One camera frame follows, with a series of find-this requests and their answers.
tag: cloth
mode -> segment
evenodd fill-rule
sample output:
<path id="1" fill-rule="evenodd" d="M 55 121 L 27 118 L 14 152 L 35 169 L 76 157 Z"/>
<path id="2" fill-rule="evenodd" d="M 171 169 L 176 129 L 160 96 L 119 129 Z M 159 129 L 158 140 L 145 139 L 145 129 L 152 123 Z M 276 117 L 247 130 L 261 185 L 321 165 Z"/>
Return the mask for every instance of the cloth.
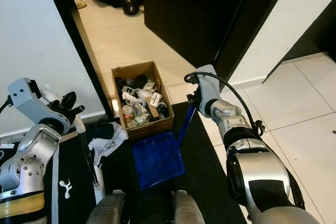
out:
<path id="1" fill-rule="evenodd" d="M 109 156 L 114 152 L 126 139 L 128 139 L 127 131 L 124 130 L 120 124 L 116 122 L 111 123 L 113 125 L 114 134 L 111 139 L 93 138 L 89 143 L 90 150 L 94 149 L 94 165 L 100 164 L 102 156 Z"/>

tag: plastic bottle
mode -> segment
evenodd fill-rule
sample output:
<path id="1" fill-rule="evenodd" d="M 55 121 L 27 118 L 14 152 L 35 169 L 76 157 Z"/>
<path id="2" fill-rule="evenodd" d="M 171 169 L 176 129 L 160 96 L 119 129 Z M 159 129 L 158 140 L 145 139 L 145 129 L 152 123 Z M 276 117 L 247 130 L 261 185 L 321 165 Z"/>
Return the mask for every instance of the plastic bottle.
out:
<path id="1" fill-rule="evenodd" d="M 149 123 L 149 119 L 151 117 L 152 116 L 148 112 L 142 113 L 141 115 L 136 116 L 130 123 L 128 123 L 127 127 L 128 128 L 133 128 L 133 127 L 141 125 L 141 124 Z"/>

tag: robotic arm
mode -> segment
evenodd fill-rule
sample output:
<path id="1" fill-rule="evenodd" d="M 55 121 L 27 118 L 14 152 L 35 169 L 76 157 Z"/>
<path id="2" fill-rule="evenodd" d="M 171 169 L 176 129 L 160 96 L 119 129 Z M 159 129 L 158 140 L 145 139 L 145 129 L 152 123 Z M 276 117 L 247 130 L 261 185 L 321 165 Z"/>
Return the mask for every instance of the robotic arm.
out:
<path id="1" fill-rule="evenodd" d="M 0 168 L 0 221 L 5 223 L 46 223 L 44 217 L 43 176 L 56 151 L 61 135 L 66 134 L 76 114 L 76 94 L 70 92 L 58 100 L 40 93 L 34 80 L 21 78 L 9 86 L 7 103 L 31 119 L 33 126 L 21 140 L 16 154 Z M 39 98 L 44 97 L 45 105 Z"/>
<path id="2" fill-rule="evenodd" d="M 289 201 L 291 188 L 294 195 L 298 186 L 281 160 L 262 141 L 251 116 L 252 128 L 239 107 L 221 99 L 219 80 L 207 73 L 216 74 L 212 65 L 198 68 L 185 77 L 186 82 L 199 86 L 194 95 L 188 95 L 188 100 L 219 128 L 227 155 L 231 196 L 247 208 L 254 224 L 318 224 L 304 210 L 303 200 L 296 206 Z"/>

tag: brown cardboard box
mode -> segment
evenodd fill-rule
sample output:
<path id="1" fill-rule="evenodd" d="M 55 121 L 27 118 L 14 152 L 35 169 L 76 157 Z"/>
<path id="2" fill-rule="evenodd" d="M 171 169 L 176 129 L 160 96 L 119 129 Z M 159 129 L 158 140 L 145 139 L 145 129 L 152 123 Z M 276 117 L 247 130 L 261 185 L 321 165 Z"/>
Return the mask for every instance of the brown cardboard box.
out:
<path id="1" fill-rule="evenodd" d="M 142 136 L 146 136 L 149 134 L 169 130 L 171 129 L 173 125 L 173 120 L 174 120 L 174 112 L 169 102 L 169 94 L 166 91 L 166 88 L 164 86 L 164 83 L 160 77 L 160 74 L 158 72 L 158 69 L 154 61 L 139 63 L 139 64 L 127 66 L 127 67 L 112 68 L 113 85 L 114 87 L 117 86 L 115 83 L 115 77 L 120 77 L 122 79 L 134 79 L 140 74 L 144 74 L 147 77 L 154 78 L 156 88 L 158 92 L 162 95 L 162 99 L 168 106 L 169 117 L 155 121 L 155 122 L 143 124 L 143 125 L 131 128 L 131 129 L 127 128 L 127 124 L 125 122 L 125 118 L 122 113 L 122 105 L 120 102 L 118 90 L 115 88 L 114 89 L 115 94 L 116 94 L 115 98 L 117 99 L 117 102 L 118 102 L 121 126 L 127 130 L 129 138 L 137 138 L 137 137 L 142 137 Z"/>

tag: black door frame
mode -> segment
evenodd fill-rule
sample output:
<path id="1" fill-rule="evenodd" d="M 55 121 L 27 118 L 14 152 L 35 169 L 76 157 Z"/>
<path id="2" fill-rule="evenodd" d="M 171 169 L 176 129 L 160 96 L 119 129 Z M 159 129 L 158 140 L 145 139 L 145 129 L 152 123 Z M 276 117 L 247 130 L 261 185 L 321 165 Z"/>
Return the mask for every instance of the black door frame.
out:
<path id="1" fill-rule="evenodd" d="M 113 112 L 108 102 L 109 93 L 100 74 L 98 64 L 94 57 L 89 38 L 80 19 L 75 1 L 54 0 L 54 2 L 65 25 L 65 28 L 67 29 L 69 36 L 77 50 L 77 53 L 83 62 L 89 78 L 91 79 L 91 82 L 98 94 L 101 104 L 105 109 L 106 115 L 110 118 L 113 117 Z"/>

